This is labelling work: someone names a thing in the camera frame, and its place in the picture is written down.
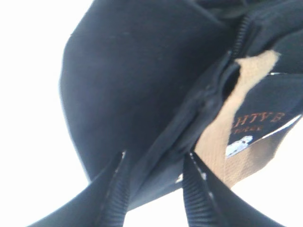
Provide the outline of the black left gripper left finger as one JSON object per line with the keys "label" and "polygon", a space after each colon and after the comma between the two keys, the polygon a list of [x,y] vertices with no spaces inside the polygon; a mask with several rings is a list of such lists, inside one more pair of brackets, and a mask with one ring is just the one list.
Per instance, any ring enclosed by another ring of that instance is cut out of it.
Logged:
{"label": "black left gripper left finger", "polygon": [[122,227],[130,200],[130,158],[118,153],[71,201],[33,227]]}

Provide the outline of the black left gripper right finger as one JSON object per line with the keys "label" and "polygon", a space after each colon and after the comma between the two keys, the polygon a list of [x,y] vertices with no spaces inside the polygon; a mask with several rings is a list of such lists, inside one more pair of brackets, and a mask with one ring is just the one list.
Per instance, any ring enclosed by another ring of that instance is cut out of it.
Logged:
{"label": "black left gripper right finger", "polygon": [[196,153],[183,163],[183,200],[190,227],[279,227],[233,193]]}

